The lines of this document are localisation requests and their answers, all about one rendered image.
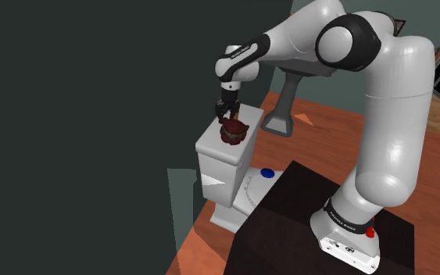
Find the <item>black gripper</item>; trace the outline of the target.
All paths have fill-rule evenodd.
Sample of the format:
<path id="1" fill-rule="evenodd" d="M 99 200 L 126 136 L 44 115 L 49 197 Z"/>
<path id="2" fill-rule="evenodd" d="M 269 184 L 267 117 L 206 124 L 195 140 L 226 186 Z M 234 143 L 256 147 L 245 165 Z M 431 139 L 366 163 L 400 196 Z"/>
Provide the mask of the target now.
<path id="1" fill-rule="evenodd" d="M 227 109 L 230 109 L 230 120 L 238 118 L 241 103 L 238 101 L 238 90 L 222 89 L 220 101 L 215 104 L 215 113 L 219 122 L 224 118 Z"/>

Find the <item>white toilet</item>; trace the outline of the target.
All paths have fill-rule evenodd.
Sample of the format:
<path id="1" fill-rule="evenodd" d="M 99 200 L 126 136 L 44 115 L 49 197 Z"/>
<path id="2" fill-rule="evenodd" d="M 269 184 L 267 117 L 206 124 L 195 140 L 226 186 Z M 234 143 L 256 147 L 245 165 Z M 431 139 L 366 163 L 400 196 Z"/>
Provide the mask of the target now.
<path id="1" fill-rule="evenodd" d="M 239 120 L 249 125 L 246 138 L 239 145 L 229 145 L 220 138 L 220 123 L 214 119 L 195 143 L 201 173 L 202 194 L 215 203 L 211 223 L 237 232 L 255 207 L 282 175 L 274 170 L 265 178 L 259 168 L 251 167 L 263 110 L 240 106 Z"/>

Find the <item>grey pedestal sink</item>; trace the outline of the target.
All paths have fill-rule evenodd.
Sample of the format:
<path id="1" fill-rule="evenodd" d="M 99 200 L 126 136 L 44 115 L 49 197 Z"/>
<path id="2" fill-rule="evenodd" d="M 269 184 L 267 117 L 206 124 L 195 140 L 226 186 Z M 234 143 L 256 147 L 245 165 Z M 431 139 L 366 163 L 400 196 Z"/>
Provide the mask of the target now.
<path id="1" fill-rule="evenodd" d="M 320 62 L 299 59 L 265 63 L 284 72 L 285 80 L 274 109 L 265 115 L 260 127 L 266 132 L 288 138 L 291 137 L 294 127 L 291 110 L 299 82 L 304 77 L 330 77 L 335 69 Z"/>

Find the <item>dark red round pot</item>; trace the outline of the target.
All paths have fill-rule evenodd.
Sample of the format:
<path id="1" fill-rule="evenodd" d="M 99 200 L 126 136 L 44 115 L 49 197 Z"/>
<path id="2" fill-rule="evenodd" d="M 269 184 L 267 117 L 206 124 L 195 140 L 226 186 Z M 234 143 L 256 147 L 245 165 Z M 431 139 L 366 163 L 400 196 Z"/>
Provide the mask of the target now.
<path id="1" fill-rule="evenodd" d="M 245 140 L 249 125 L 244 124 L 240 120 L 221 118 L 219 119 L 220 138 L 229 145 L 239 145 Z"/>

